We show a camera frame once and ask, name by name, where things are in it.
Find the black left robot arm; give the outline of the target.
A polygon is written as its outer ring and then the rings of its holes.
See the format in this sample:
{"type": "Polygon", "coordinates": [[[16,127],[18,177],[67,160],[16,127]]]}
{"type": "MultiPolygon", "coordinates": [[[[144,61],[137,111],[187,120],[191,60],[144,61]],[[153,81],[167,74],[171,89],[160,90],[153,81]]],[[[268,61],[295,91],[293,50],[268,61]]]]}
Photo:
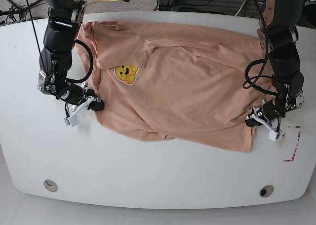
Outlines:
{"type": "Polygon", "coordinates": [[[274,98],[263,101],[253,107],[251,114],[245,118],[249,127],[271,126],[286,113],[299,109],[304,105],[304,76],[300,72],[300,59],[296,48],[298,31],[296,25],[303,13],[306,0],[264,0],[262,8],[258,8],[258,37],[264,58],[251,62],[245,69],[245,89],[254,88],[274,98]],[[275,92],[266,90],[257,81],[263,75],[266,64],[272,67],[270,76],[275,92]]]}

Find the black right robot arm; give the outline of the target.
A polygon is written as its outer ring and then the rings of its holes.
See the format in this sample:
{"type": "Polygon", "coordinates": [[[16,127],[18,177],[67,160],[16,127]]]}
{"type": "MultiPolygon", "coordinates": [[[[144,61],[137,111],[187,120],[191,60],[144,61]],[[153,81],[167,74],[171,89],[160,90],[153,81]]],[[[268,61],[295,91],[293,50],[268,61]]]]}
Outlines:
{"type": "Polygon", "coordinates": [[[92,99],[88,109],[101,111],[104,102],[93,90],[84,90],[79,84],[90,77],[93,57],[90,48],[77,39],[86,8],[86,0],[44,0],[48,5],[48,24],[43,38],[44,48],[40,53],[38,89],[53,95],[67,104],[80,106],[92,99]],[[81,79],[67,77],[72,66],[72,49],[75,44],[88,53],[88,72],[81,79]]]}

